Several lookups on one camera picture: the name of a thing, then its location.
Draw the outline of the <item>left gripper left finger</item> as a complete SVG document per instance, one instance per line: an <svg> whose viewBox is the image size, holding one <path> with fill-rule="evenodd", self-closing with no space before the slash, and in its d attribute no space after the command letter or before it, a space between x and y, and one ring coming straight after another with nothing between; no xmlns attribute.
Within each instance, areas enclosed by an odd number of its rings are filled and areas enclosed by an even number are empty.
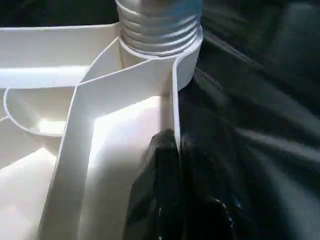
<svg viewBox="0 0 320 240"><path fill-rule="evenodd" d="M124 240L180 240L184 191L174 131L151 138L130 191Z"/></svg>

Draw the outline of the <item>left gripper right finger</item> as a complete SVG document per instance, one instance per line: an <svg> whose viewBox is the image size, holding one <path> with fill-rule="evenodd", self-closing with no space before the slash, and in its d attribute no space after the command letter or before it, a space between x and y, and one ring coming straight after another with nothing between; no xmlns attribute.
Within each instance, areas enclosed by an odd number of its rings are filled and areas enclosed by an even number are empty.
<svg viewBox="0 0 320 240"><path fill-rule="evenodd" d="M235 154L228 146L181 142L189 240L239 240L235 193Z"/></svg>

